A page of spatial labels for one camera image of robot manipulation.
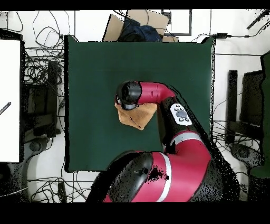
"white floor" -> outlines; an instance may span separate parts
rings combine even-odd
[[[259,15],[260,10],[193,10],[192,11],[192,36],[180,36],[179,41],[191,41],[201,33],[217,33],[225,32],[234,36],[254,35],[263,26],[266,20],[261,20],[255,24],[250,30],[247,26]],[[22,23],[25,47],[38,46],[34,41],[33,21],[37,16],[35,12],[18,12]],[[62,34],[72,34],[79,41],[101,41],[104,30],[112,11],[76,11],[74,22],[74,11],[67,11],[69,15],[70,29],[68,26],[68,16],[64,11],[52,11]],[[8,28],[13,30],[20,30],[21,24],[15,12],[9,13]],[[172,20],[172,24],[177,24],[178,21]],[[179,21],[179,23],[188,23],[188,21]],[[49,11],[40,11],[39,16],[35,20],[34,28],[37,35],[38,32],[46,26],[57,28],[55,20]],[[0,16],[0,27],[6,27],[6,20]],[[49,31],[44,32],[40,36],[41,41],[45,40]],[[50,34],[47,44],[53,44],[57,41],[57,36],[53,33]],[[259,56],[243,56],[243,55],[224,55],[224,54],[256,54],[262,55],[270,50],[270,29],[264,30],[261,34],[252,38],[230,38],[225,40],[217,40],[216,44],[216,58],[215,58],[215,94],[214,94],[214,107],[226,99],[227,94],[227,75],[231,69],[238,70],[238,92],[242,91],[242,77],[244,73],[261,70],[261,62]],[[238,98],[238,115],[239,118],[240,96]],[[220,105],[214,114],[214,120],[225,120],[226,103]],[[64,161],[64,148],[65,140],[64,133],[58,135],[53,142],[50,150],[35,156],[29,165],[28,179],[60,177],[61,167]],[[230,155],[230,152],[224,151],[225,159],[231,164],[233,170],[246,172],[243,163],[235,160]],[[97,172],[79,172],[78,181],[81,188],[89,188],[91,181],[97,176]],[[63,172],[63,178],[66,181],[72,181],[72,173]],[[238,174],[240,183],[247,184],[247,177]],[[30,182],[29,194],[33,194],[42,186],[44,182]],[[78,184],[74,182],[74,186],[79,188]],[[72,193],[72,188],[66,186],[67,194]],[[44,195],[38,194],[36,199],[44,199]],[[85,201],[83,197],[78,197],[74,202]]]

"white stripe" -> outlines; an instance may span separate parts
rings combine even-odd
[[[164,189],[163,189],[163,193],[161,194],[160,198],[157,200],[157,202],[161,202],[163,201],[168,193],[169,193],[169,190],[170,190],[170,187],[171,187],[171,163],[170,163],[170,159],[164,155],[163,153],[160,153],[164,159],[165,159],[165,164],[166,164],[166,175],[169,177],[169,179],[167,179],[165,181],[165,186],[164,186]]]
[[[188,133],[183,133],[183,134],[180,134],[180,135],[176,136],[171,141],[171,144],[170,145],[172,145],[174,141],[175,141],[175,145],[177,145],[178,143],[183,142],[185,140],[189,140],[189,139],[195,139],[195,140],[201,141],[200,136],[198,134],[188,132]]]

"cardboard box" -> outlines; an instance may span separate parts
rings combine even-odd
[[[141,25],[148,24],[149,26],[154,27],[158,34],[162,36],[164,35],[169,22],[168,17],[149,10],[128,10],[127,16],[133,20],[136,20]],[[115,15],[111,14],[102,41],[117,41],[122,32],[123,26],[124,22],[118,19]],[[178,42],[178,38],[172,36],[163,36],[162,41]]]

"black border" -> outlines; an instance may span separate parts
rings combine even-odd
[[[19,163],[24,161],[24,123],[23,123],[23,111],[24,111],[24,101],[23,101],[23,85],[24,85],[24,70],[25,70],[25,46],[23,41],[23,36],[18,33],[14,33],[5,29],[0,29],[0,39],[2,40],[19,40],[21,45],[20,50],[20,127],[19,127]]]
[[[69,163],[70,163],[70,137],[69,137],[69,36],[64,36],[64,99],[65,99],[65,172],[69,173]]]

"wire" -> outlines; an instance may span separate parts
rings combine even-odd
[[[242,172],[242,171],[238,171],[238,172],[236,172],[235,174],[238,174],[238,173],[241,173],[241,174],[244,174],[244,175],[248,176],[247,173],[244,173],[244,172]]]
[[[67,15],[67,21],[69,26],[69,33],[70,34],[70,22],[69,22],[69,15],[66,11],[64,11]],[[32,27],[34,31],[34,38],[35,42],[40,46],[37,47],[31,47],[25,49],[26,59],[25,59],[25,83],[26,84],[35,84],[35,85],[46,85],[48,88],[51,88],[55,94],[57,94],[58,97],[64,97],[63,94],[59,95],[58,89],[55,89],[50,82],[48,82],[47,75],[48,75],[48,63],[49,61],[56,61],[57,66],[59,67],[59,70],[57,71],[57,85],[63,84],[63,78],[61,72],[64,69],[64,42],[63,42],[63,35],[60,33],[60,29],[58,26],[58,22],[55,19],[55,16],[52,14],[51,11],[49,13],[52,15],[57,30],[47,26],[43,28],[37,35],[34,28],[34,23],[39,15],[39,11],[33,21]],[[37,39],[40,36],[40,34],[45,29],[51,29],[47,35],[47,38],[49,37],[50,33],[56,33],[58,35],[58,41],[54,46],[46,46],[47,38],[44,42],[44,44],[41,44]],[[29,56],[27,51],[36,51],[36,56]]]
[[[74,202],[74,172],[72,173],[72,203]]]
[[[252,38],[252,37],[254,37],[254,36],[257,36],[258,34],[259,34],[259,32],[265,27],[266,28],[266,26],[267,25],[269,25],[270,24],[270,21],[268,21],[267,23],[265,23],[259,30],[258,30],[258,32],[255,34],[255,35],[246,35],[246,36],[232,36],[233,38]]]
[[[9,29],[8,27],[7,28],[0,28],[0,29],[4,29],[4,30],[8,30],[8,31],[13,31],[13,32],[21,32],[22,30],[23,30],[23,22],[22,22],[22,20],[21,20],[21,17],[20,17],[20,15],[19,15],[19,13],[18,13],[18,11],[16,11],[16,13],[17,13],[17,15],[18,15],[18,18],[19,18],[19,20],[20,20],[20,22],[21,22],[21,25],[22,25],[22,28],[21,28],[21,30],[11,30],[11,29]]]
[[[147,12],[147,10],[145,10],[145,11],[147,13],[147,23],[146,23],[146,25],[148,25],[148,23],[149,23],[149,13]]]
[[[194,41],[194,40],[196,40],[196,43],[198,43],[198,38],[200,37],[200,36],[202,36],[202,35],[206,35],[206,36],[211,36],[209,33],[201,33],[201,34],[199,34],[195,39],[193,39],[192,41]]]
[[[74,194],[74,193],[78,193],[79,194],[79,196],[82,196],[83,198],[85,198],[85,196],[82,194],[82,193],[80,193],[80,191],[82,191],[82,190],[78,190],[76,187],[74,187],[74,186],[72,186],[72,185],[69,185],[67,182],[66,182],[66,180],[64,180],[63,178],[58,178],[58,177],[51,177],[51,178],[56,178],[55,180],[47,180],[34,194],[32,194],[32,196],[31,196],[31,201],[34,201],[34,199],[35,199],[35,197],[36,197],[36,195],[37,194],[39,194],[39,193],[42,193],[42,194],[44,194],[44,196],[46,197],[46,199],[44,199],[44,200],[47,200],[47,202],[49,203],[50,202],[50,200],[52,200],[53,201],[53,203],[56,203],[55,202],[55,200],[54,200],[54,197],[55,196],[58,196],[59,197],[59,194],[58,193],[55,193],[54,191],[53,191],[53,189],[51,188],[51,185],[52,184],[56,184],[56,183],[59,183],[59,181],[62,181],[62,182],[64,182],[67,186],[69,186],[69,187],[71,187],[72,189],[73,189],[73,193],[71,193],[71,194],[68,194],[67,195],[67,197],[69,197],[69,195],[72,195],[72,194]],[[28,181],[28,182],[32,182],[32,181],[39,181],[39,180],[44,180],[43,178],[40,178],[40,179],[36,179],[36,180],[30,180],[30,181]],[[51,194],[51,198],[48,198],[48,196],[46,195],[46,193],[45,192],[49,192],[50,194]]]
[[[16,194],[16,193],[19,193],[19,192],[21,192],[21,191],[24,191],[24,190],[26,190],[26,189],[28,189],[28,188],[29,188],[29,187],[26,187],[26,188],[24,188],[24,189],[21,189],[21,190],[18,190],[18,191],[15,191],[15,192],[13,192],[13,193],[6,194],[6,195],[0,195],[0,197],[10,196],[10,195],[12,195],[12,194]]]
[[[223,104],[224,102],[226,102],[227,100],[228,100],[228,99],[226,99],[226,100],[222,101],[221,103],[219,103],[219,104],[215,107],[213,114],[215,113],[215,110],[217,109],[217,107],[218,107],[219,105]]]

